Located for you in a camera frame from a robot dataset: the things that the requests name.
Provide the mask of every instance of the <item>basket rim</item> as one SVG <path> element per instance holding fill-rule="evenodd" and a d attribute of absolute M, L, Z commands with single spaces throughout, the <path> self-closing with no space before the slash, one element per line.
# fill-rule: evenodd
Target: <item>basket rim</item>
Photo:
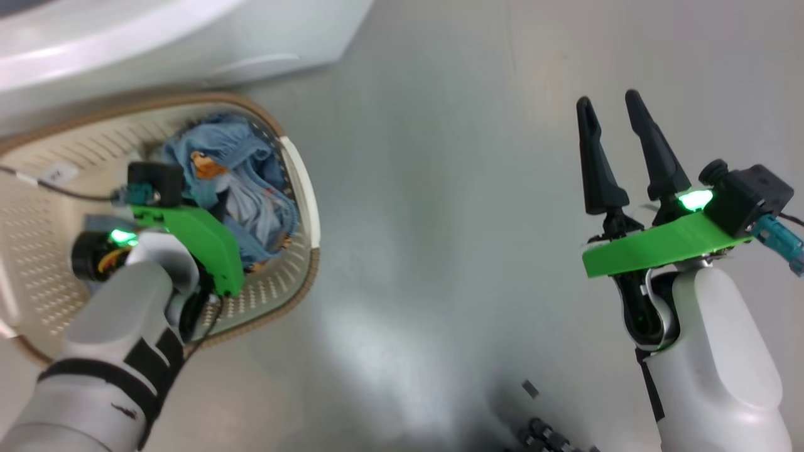
<path fill-rule="evenodd" d="M 246 97 L 231 92 L 197 92 L 191 94 L 180 94 L 169 97 L 160 97 L 142 101 L 130 105 L 122 105 L 111 109 L 101 110 L 99 112 L 90 113 L 76 119 L 63 121 L 53 125 L 46 125 L 39 129 L 34 129 L 30 132 L 25 132 L 20 135 L 7 138 L 0 141 L 0 157 L 4 154 L 11 152 L 42 138 L 51 135 L 60 134 L 71 129 L 76 129 L 84 125 L 89 125 L 94 122 L 106 121 L 117 117 L 124 117 L 135 113 L 143 113 L 149 110 L 164 109 L 169 107 L 178 107 L 191 104 L 208 104 L 220 103 L 230 104 L 248 110 L 250 113 L 259 117 L 279 138 L 286 138 L 285 130 L 279 122 L 265 109 L 260 107 L 253 101 Z M 260 317 L 253 318 L 245 323 L 238 325 L 228 331 L 221 331 L 220 333 L 210 335 L 202 344 L 201 348 L 208 348 L 214 345 L 226 342 L 229 339 L 234 339 L 238 336 L 244 335 L 252 330 L 264 326 L 284 315 L 288 314 L 310 291 L 313 281 L 318 273 L 318 263 L 320 258 L 320 249 L 316 244 L 312 244 L 310 249 L 310 266 L 307 269 L 304 282 L 299 290 L 284 304 L 277 306 L 275 309 L 261 315 Z M 32 363 L 39 365 L 41 368 L 47 367 L 52 359 L 40 351 L 25 335 L 18 333 L 10 338 L 10 342 Z"/>

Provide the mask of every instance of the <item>gray floor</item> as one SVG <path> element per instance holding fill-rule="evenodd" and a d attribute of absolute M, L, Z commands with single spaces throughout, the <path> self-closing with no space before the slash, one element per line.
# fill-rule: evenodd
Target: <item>gray floor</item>
<path fill-rule="evenodd" d="M 379 0 L 341 63 L 243 89 L 307 163 L 321 271 L 289 316 L 188 364 L 148 450 L 491 451 L 533 413 L 579 446 L 658 450 L 615 287 L 580 261 L 602 219 L 583 211 L 575 102 L 593 99 L 641 220 L 628 88 L 691 179 L 721 157 L 804 188 L 802 13 L 792 1 Z M 735 256 L 723 266 L 804 447 L 801 282 L 757 246 Z M 5 428 L 36 370 L 5 343 L 0 357 Z"/>

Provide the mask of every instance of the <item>black cable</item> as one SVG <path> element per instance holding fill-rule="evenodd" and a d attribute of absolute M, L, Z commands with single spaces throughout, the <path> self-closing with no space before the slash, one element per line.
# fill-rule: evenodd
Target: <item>black cable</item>
<path fill-rule="evenodd" d="M 5 165 L 0 165 L 0 171 L 8 173 L 8 174 L 13 175 L 13 176 L 17 176 L 17 177 L 19 177 L 21 175 L 23 177 L 23 179 L 30 180 L 32 182 L 36 181 L 36 185 L 38 185 L 38 186 L 40 186 L 42 188 L 48 189 L 50 191 L 55 191 L 56 193 L 59 193 L 60 195 L 69 196 L 70 198 L 81 199 L 83 201 L 92 201 L 94 203 L 111 203 L 111 202 L 117 200 L 117 197 L 114 196 L 114 195 L 110 195 L 110 196 L 83 195 L 81 193 L 75 193 L 74 191 L 65 190 L 62 187 L 58 187 L 58 186 L 53 185 L 52 183 L 49 183 L 49 182 L 44 181 L 42 179 L 37 179 L 37 178 L 35 178 L 33 176 L 26 175 L 24 173 L 21 173 L 21 172 L 15 170 L 14 168 L 11 168 L 11 167 L 5 166 Z"/>
<path fill-rule="evenodd" d="M 779 217 L 784 218 L 785 220 L 788 220 L 788 221 L 792 221 L 793 223 L 795 223 L 795 224 L 801 226 L 802 228 L 804 228 L 804 221 L 802 221 L 801 219 L 799 219 L 799 218 L 797 218 L 795 216 L 787 215 L 786 213 L 780 213 Z"/>
<path fill-rule="evenodd" d="M 201 348 L 204 341 L 206 341 L 210 333 L 212 333 L 212 328 L 215 328 L 215 325 L 218 324 L 218 318 L 223 312 L 224 312 L 224 299 L 221 298 L 218 300 L 218 309 L 215 310 L 215 317 L 212 319 L 212 322 L 209 324 L 209 327 L 207 327 L 207 330 L 204 331 L 203 335 L 201 335 L 201 339 L 199 339 L 198 342 L 195 343 L 193 348 L 190 350 L 190 353 L 187 354 L 187 358 L 184 359 L 184 362 L 189 361 L 190 358 L 199 350 L 199 348 Z"/>

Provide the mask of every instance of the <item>white plastic basket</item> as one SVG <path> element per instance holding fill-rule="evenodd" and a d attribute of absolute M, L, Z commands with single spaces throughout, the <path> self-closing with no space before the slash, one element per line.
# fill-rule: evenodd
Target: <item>white plastic basket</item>
<path fill-rule="evenodd" d="M 242 293 L 225 302 L 205 347 L 260 327 L 293 309 L 318 271 L 321 229 L 310 178 L 296 147 L 261 107 L 233 94 L 201 93 L 114 109 L 37 130 L 0 143 L 0 163 L 31 175 L 54 166 L 77 169 L 62 187 L 106 194 L 125 181 L 130 157 L 158 146 L 176 130 L 210 113 L 238 113 L 281 148 L 288 195 L 299 210 L 298 233 L 281 257 L 246 277 Z M 64 329 L 89 292 L 72 275 L 68 257 L 87 214 L 113 214 L 0 175 L 0 333 L 34 361 L 45 364 L 60 350 Z M 197 335 L 212 321 L 208 307 Z"/>

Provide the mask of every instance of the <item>teal connector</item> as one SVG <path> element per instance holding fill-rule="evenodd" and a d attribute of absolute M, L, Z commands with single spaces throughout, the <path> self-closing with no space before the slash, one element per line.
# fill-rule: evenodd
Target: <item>teal connector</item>
<path fill-rule="evenodd" d="M 770 215 L 761 217 L 751 229 L 751 235 L 764 246 L 782 256 L 796 276 L 804 273 L 804 242 L 784 224 Z"/>

